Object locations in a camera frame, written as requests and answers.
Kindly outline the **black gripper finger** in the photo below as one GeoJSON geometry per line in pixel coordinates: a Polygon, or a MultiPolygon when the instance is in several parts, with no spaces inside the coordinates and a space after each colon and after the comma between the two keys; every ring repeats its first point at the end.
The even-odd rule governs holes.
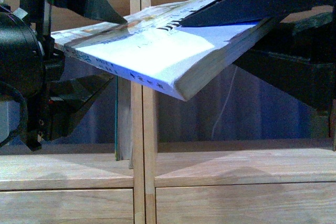
{"type": "Polygon", "coordinates": [[[335,17],[311,16],[279,26],[235,65],[329,116],[335,139],[335,17]]]}

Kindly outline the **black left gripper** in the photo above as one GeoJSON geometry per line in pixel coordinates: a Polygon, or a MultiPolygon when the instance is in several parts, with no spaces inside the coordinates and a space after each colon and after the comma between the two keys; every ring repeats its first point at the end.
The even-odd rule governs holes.
{"type": "Polygon", "coordinates": [[[19,123],[1,146],[20,137],[37,151],[43,139],[69,136],[112,81],[102,73],[53,82],[64,71],[54,43],[51,0],[20,0],[15,11],[1,4],[1,96],[19,104],[19,123]]]}

